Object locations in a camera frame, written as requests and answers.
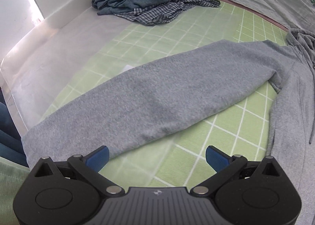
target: white grid line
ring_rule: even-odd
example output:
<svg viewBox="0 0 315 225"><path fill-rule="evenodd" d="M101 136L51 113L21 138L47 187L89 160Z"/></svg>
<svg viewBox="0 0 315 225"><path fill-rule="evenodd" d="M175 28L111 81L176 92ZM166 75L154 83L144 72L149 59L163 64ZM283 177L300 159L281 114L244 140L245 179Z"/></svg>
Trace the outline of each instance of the white grid line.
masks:
<svg viewBox="0 0 315 225"><path fill-rule="evenodd" d="M96 87L96 86L98 86L99 85L99 82L102 80L102 79L107 79L107 80L109 80L109 78L108 77L106 77L106 76L102 76L97 82L96 82L96 84L95 84L95 86L94 87Z"/></svg>
<svg viewBox="0 0 315 225"><path fill-rule="evenodd" d="M98 73L98 72L96 72L96 71L94 71L94 70L90 70L90 69L86 69L86 68L85 68L85 70L90 71L90 72L92 72L92 73L94 73L94 74L97 74L97 75L99 75L99 76L105 77L105 75L103 75L103 74L101 74L101 73Z"/></svg>
<svg viewBox="0 0 315 225"><path fill-rule="evenodd" d="M193 151L191 151L191 150L189 150L189 149L186 149L186 148L182 147L181 145L175 144L175 146L176 146L177 148L182 149L183 151L186 151L186 152L188 152L188 153L194 155L195 157L199 157L199 158L201 158L201 159L203 159L203 160L206 160L205 157L203 157L203 156L201 156L201 155L198 155L197 153L195 153L195 152L193 152Z"/></svg>
<svg viewBox="0 0 315 225"><path fill-rule="evenodd" d="M280 31L280 34L281 34L281 37L282 37L283 43L285 44L285 41L284 41L284 38L283 38L282 32L281 32L281 30L279 30L279 31Z"/></svg>
<svg viewBox="0 0 315 225"><path fill-rule="evenodd" d="M248 29L248 28L246 28L246 27L244 27L244 26L243 26L243 28ZM250 29L248 29L248 30L250 30ZM251 30L250 30L250 31L251 31ZM237 31L237 32L240 32L240 31ZM254 31L253 31L253 32L254 32ZM247 34L245 34L245 33L242 33L242 34L244 34L244 35L247 36L247 37L251 37L251 36L249 36L249 35L247 35ZM261 35L261 34L259 34L259 33L256 32L256 35L257 35L257 34L263 37L263 35ZM251 38L253 38L253 37L251 37Z"/></svg>
<svg viewBox="0 0 315 225"><path fill-rule="evenodd" d="M79 94L83 94L83 93L81 93L80 91L78 91L77 89L75 89L74 87L72 87L72 86L69 86L69 88L71 88L72 89L72 91L76 91L77 93L79 93Z"/></svg>
<svg viewBox="0 0 315 225"><path fill-rule="evenodd" d="M117 57L117 56L113 56L113 55L109 55L109 54L105 54L105 53L101 53L102 55L104 56L109 56L109 57L113 57L113 58L116 58L117 60L122 60L122 57Z"/></svg>
<svg viewBox="0 0 315 225"><path fill-rule="evenodd" d="M233 154L233 152L234 152L234 149L235 149L235 146L236 146L236 142L237 142L239 133L240 133L240 131L241 131L241 126L242 126L243 119L244 119L244 115L245 115L246 105L247 105L247 98L245 99L245 104L244 104L244 109L243 109L243 113L242 113L242 117L241 117L241 122L240 122L240 124L239 124L238 130L237 130L237 134L236 134L236 136L235 136L235 140L234 140L234 143L233 143L233 147L232 147L230 156L232 156L232 154Z"/></svg>
<svg viewBox="0 0 315 225"><path fill-rule="evenodd" d="M208 142L209 136L210 136L210 134L211 134L211 132L212 132L212 129L213 129L213 127L214 127L214 123L215 123L217 117L218 117L218 115L216 114L216 115L215 115L215 118L214 118L214 120L213 120L213 123L212 123L212 125L211 125L211 127L210 127L209 133L208 133L208 135L207 135L207 137L206 137L206 139L205 139L205 141L204 141L204 144L203 144L202 147L201 147L201 150L200 150L200 152L199 152L199 156L201 156L202 153L203 153L203 151L204 151L204 148L205 148L205 146L206 146L206 144L207 144L207 142ZM190 170L189 175L188 175L188 177L186 178L186 180L185 180L183 186L186 186L187 183L189 182L189 179L190 179L190 177L192 176L192 174L193 174L193 172L194 172L194 169L196 168L197 163L198 163L198 161L199 161L199 159L200 159L199 156L196 158L196 161L195 161L195 163L193 164L193 167L192 167L192 169Z"/></svg>
<svg viewBox="0 0 315 225"><path fill-rule="evenodd" d="M169 53L168 53L167 56L170 55L170 53L174 50L174 48L175 48L175 47L180 43L180 41L186 36L186 34L187 34L187 33L189 32L189 30L194 26L195 22L200 18L201 15L199 15L199 17L197 17L197 18L195 19L194 23L190 26L190 28L187 30L187 32L178 40L177 44L176 44L175 46L173 46L173 48L169 51ZM199 43L198 43L197 46L199 46L199 44L201 43L201 41L204 39L204 36L201 38L201 40L199 41Z"/></svg>
<svg viewBox="0 0 315 225"><path fill-rule="evenodd" d="M276 37L276 43L277 43L277 40L282 41L280 38L277 38L277 37Z"/></svg>
<svg viewBox="0 0 315 225"><path fill-rule="evenodd" d="M231 12L231 15L234 13L235 7L236 7L236 6L233 5L233 10L232 10L232 12Z"/></svg>
<svg viewBox="0 0 315 225"><path fill-rule="evenodd" d="M239 106L238 104L234 104L234 106L239 107L239 108L241 108L241 109L244 109L244 107ZM268 120L266 120L266 119L264 119L263 117L261 117L261 116L255 114L254 112L251 112L251 111L248 110L248 109L245 109L245 111L248 112L248 113L250 113L250 114L252 114L252 115L254 115L254 116L256 116L256 117L258 117L258 118L260 118L260 119L262 119L263 121L269 122Z"/></svg>
<svg viewBox="0 0 315 225"><path fill-rule="evenodd" d="M133 48L141 39L143 39L143 37L144 37L146 34L148 34L152 29L153 29L153 27L152 27L151 29L149 29L147 32L145 32L145 33L143 34L143 36L140 37L134 44L131 44L132 46L129 47L129 48L125 51L125 53L121 56L121 58L123 58L123 57L125 56L125 54L128 53L128 51L129 51L131 48Z"/></svg>
<svg viewBox="0 0 315 225"><path fill-rule="evenodd" d="M239 31L238 42L240 42L240 40L241 40L242 27L243 27L243 21L244 21L244 14L245 14L245 10L243 10L243 18L242 18L242 23L241 23L241 30Z"/></svg>
<svg viewBox="0 0 315 225"><path fill-rule="evenodd" d="M255 39L255 17L253 13L253 40Z"/></svg>
<svg viewBox="0 0 315 225"><path fill-rule="evenodd" d="M132 30L130 30L130 32L127 34L127 35L125 35L122 39L124 39L125 37L127 37L127 36L129 36L130 34L132 33ZM114 46L112 46L111 48L109 48L108 50L107 50L107 53L110 51L110 50L112 50L114 47L116 47L118 44L119 44L119 40L116 40L115 38L113 39L114 41L116 41L117 43L114 45Z"/></svg>
<svg viewBox="0 0 315 225"><path fill-rule="evenodd" d="M265 39L267 39L267 37L266 37L266 30L265 30L265 24L264 24L264 20L262 20L262 25L263 25L263 27L264 27L264 34L265 34Z"/></svg>
<svg viewBox="0 0 315 225"><path fill-rule="evenodd" d="M210 125L212 125L212 123L209 122L209 121L207 121L207 120L203 120L203 121L206 122L206 123L208 123L208 124L210 124ZM234 133L232 133L232 132L230 132L230 131L228 131L228 130L222 128L222 127L219 127L219 126L216 125L216 124L214 124L213 127L217 128L217 129L220 129L220 130L222 130L223 132L226 132L226 133L228 133L228 134L230 134L230 135L236 137L236 134L234 134ZM240 136L238 136L237 138L240 139L240 140L242 140L242 141L244 141L244 142L246 142L246 143L249 143L250 145L255 146L256 148L259 148L259 149L262 149L262 150L266 150L266 149L264 149L263 147L260 147L260 146L258 146L257 144L252 143L252 142L250 142L250 141L248 141L248 140L246 140L246 139L244 139L244 138L242 138L242 137L240 137Z"/></svg>
<svg viewBox="0 0 315 225"><path fill-rule="evenodd" d="M271 28L272 28L273 36L275 37L275 42L277 42L277 40L276 40L276 35L275 35L275 31L273 30L273 26L272 26L272 25L271 25Z"/></svg>
<svg viewBox="0 0 315 225"><path fill-rule="evenodd" d="M164 35L165 35L167 32L169 32L172 28L174 28L174 26L175 26L178 22L180 22L180 21L181 21L181 20L178 20L176 23L174 23L174 25L173 25L172 27L169 27L169 29L168 29L166 32L164 32L164 34L162 34L162 36L160 36L160 38L159 38L155 43L158 43L162 38L164 38ZM136 63L138 63L141 58L145 57L145 55L146 55L150 50L153 50L152 47L149 48L149 49L147 50L147 52L146 52L143 56L141 56L141 57L136 61Z"/></svg>
<svg viewBox="0 0 315 225"><path fill-rule="evenodd" d="M170 183L168 183L168 182L166 182L166 181L160 179L159 177L154 176L153 179L156 179L157 181L159 181L159 182L165 184L166 186L175 187L174 185L172 185L172 184L170 184Z"/></svg>
<svg viewBox="0 0 315 225"><path fill-rule="evenodd" d="M148 35L155 36L155 37L159 37L160 39L165 38L165 39L169 40L169 38L167 38L167 37L158 36L158 35L154 35L154 34L151 34L151 33L148 33Z"/></svg>
<svg viewBox="0 0 315 225"><path fill-rule="evenodd" d="M260 93L260 92L258 92L258 91L255 91L255 93L258 93L258 94L260 94L260 95L262 95L262 96L266 97L268 100L273 101L273 99L271 99L271 98L270 98L270 97L268 97L268 96L265 96L264 94L262 94L262 93Z"/></svg>
<svg viewBox="0 0 315 225"><path fill-rule="evenodd" d="M221 7L220 11L221 11L221 10L222 10L222 8L224 7L225 3L226 3L226 2L223 2L223 6Z"/></svg>
<svg viewBox="0 0 315 225"><path fill-rule="evenodd" d="M126 163L126 161L127 161L127 155L128 155L128 154L126 154L126 155L122 158L122 162L121 162L121 164L119 165L119 167L117 168L116 173L115 173L114 176L113 176L113 181L116 179L116 177L117 177L117 175L119 174L120 170L123 168L124 164Z"/></svg>
<svg viewBox="0 0 315 225"><path fill-rule="evenodd" d="M250 31L253 31L253 30L251 30L251 29L249 29L249 28L247 28L247 27L245 27L245 26L243 26L243 28L245 28L245 29L248 29L248 30L250 30ZM239 32L238 30L237 30L237 32ZM245 33L243 33L243 34L245 34ZM259 33L256 33L256 34L259 34ZM245 34L246 35L246 34ZM260 35L260 34L259 34ZM248 36L248 35L247 35ZM250 37L250 36L249 36Z"/></svg>
<svg viewBox="0 0 315 225"><path fill-rule="evenodd" d="M266 96L268 95L268 86L266 87ZM262 122L262 129L261 129L261 133L260 133L260 138L259 138L259 143L258 143L258 146L260 147L260 144L261 144L261 140L262 140L262 135L263 135L263 132L264 132L264 128L265 128L265 119L266 119L266 113L267 113L267 98L265 100L265 112L264 112L264 120ZM256 151L256 155L255 155L255 160L257 160L257 157L258 157L258 153L259 153L259 148L257 149Z"/></svg>
<svg viewBox="0 0 315 225"><path fill-rule="evenodd" d="M169 153L171 147L174 146L174 140L175 140L176 137L177 137L177 135L175 135L174 137L172 137L172 139L170 140L169 145L166 147L165 151L163 152L162 158L160 159L159 163L157 164L157 166L155 167L154 171L152 172L152 175L153 175L154 177L156 177L155 175L156 175L156 173L158 172L158 170L160 169L161 164L162 164L162 162L164 161L166 155Z"/></svg>
<svg viewBox="0 0 315 225"><path fill-rule="evenodd" d="M261 18L261 19L262 19L262 18ZM264 20L264 19L262 19L262 21L263 21L263 20ZM260 24L261 26L262 26L262 24L263 24L263 23L260 23L259 21L257 21L256 23Z"/></svg>
<svg viewBox="0 0 315 225"><path fill-rule="evenodd" d="M127 42L124 42L124 41L120 41L121 43L126 43L126 44L129 44L129 45L132 45L132 44L130 44L130 43L127 43ZM153 48L147 48L147 47L143 47L143 46L139 46L139 47L142 47L142 48L145 48L145 49L149 49L148 51L157 51L157 52L160 52L160 53L163 53L163 54L166 54L167 55L167 53L166 52L162 52L162 51L160 51L160 50L155 50L155 49L153 49Z"/></svg>

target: green grid mat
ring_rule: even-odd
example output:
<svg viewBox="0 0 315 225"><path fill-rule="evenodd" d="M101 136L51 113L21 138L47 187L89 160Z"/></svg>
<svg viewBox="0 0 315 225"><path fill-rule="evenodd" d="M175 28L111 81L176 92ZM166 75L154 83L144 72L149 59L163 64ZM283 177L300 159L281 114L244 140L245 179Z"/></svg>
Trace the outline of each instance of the green grid mat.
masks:
<svg viewBox="0 0 315 225"><path fill-rule="evenodd" d="M285 45L286 32L242 8L222 2L219 8L195 7L165 25L131 24L89 59L46 111L43 119L69 101L141 64L227 39L251 42L270 39ZM213 175L204 152L214 145L249 160L264 157L269 110L276 92L265 83L245 100L190 128L116 157L100 171L128 189L192 186Z"/></svg>

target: plaid shirt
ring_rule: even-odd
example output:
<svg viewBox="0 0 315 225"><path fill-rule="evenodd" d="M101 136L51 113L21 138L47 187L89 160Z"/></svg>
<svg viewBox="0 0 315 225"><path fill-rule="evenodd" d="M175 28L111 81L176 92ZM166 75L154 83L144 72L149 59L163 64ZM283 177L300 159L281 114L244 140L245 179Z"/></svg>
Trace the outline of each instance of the plaid shirt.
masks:
<svg viewBox="0 0 315 225"><path fill-rule="evenodd" d="M152 25L168 23L174 20L182 11L199 6L218 7L219 0L169 0L169 2L157 7L151 6L135 8L132 12L115 14L129 21L138 21L142 24Z"/></svg>

